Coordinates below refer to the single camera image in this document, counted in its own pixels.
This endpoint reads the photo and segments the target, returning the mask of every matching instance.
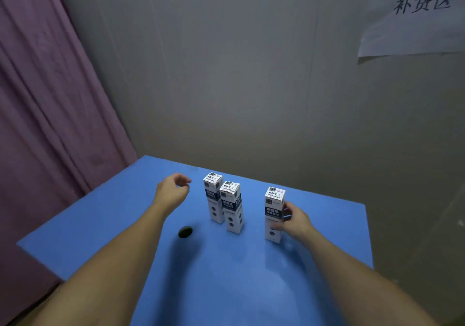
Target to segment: blue tabletop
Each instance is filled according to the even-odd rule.
[[[240,183],[240,235],[210,219],[202,179],[210,169],[145,156],[61,212],[18,244],[62,279],[135,222],[155,188],[175,172],[192,179],[189,196],[166,220],[131,325],[344,325],[311,256],[283,234],[264,239],[264,194],[270,183]],[[365,206],[283,187],[341,249],[373,267]],[[190,225],[186,239],[178,231]]]

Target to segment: forearm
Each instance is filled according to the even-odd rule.
[[[150,207],[59,288],[36,325],[128,325],[157,251],[165,218]]]
[[[437,326],[407,294],[311,229],[302,239],[352,326]]]

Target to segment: hand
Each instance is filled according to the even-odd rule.
[[[166,219],[186,199],[190,182],[192,180],[179,173],[167,176],[158,183],[152,206]]]
[[[270,223],[270,227],[278,231],[285,231],[300,242],[304,240],[308,233],[315,231],[315,227],[311,224],[307,214],[296,205],[286,202],[283,208],[283,216],[289,215],[291,215],[290,220]]]

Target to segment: paper on wall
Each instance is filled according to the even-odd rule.
[[[371,0],[358,56],[465,50],[465,0]]]

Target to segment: hole in table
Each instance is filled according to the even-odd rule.
[[[178,233],[178,237],[180,238],[187,238],[189,235],[192,234],[192,227],[189,227],[188,225],[186,225],[185,227],[182,227],[181,229],[179,229],[179,233]]]

